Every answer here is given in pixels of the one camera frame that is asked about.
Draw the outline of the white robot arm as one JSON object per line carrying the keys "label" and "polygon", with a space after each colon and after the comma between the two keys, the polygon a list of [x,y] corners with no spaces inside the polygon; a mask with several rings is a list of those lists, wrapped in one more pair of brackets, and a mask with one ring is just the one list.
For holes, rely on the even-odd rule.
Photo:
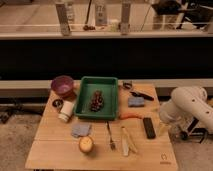
{"label": "white robot arm", "polygon": [[177,87],[169,101],[159,108],[159,117],[166,124],[175,123],[183,115],[192,115],[213,133],[213,107],[207,104],[207,91],[199,86]]}

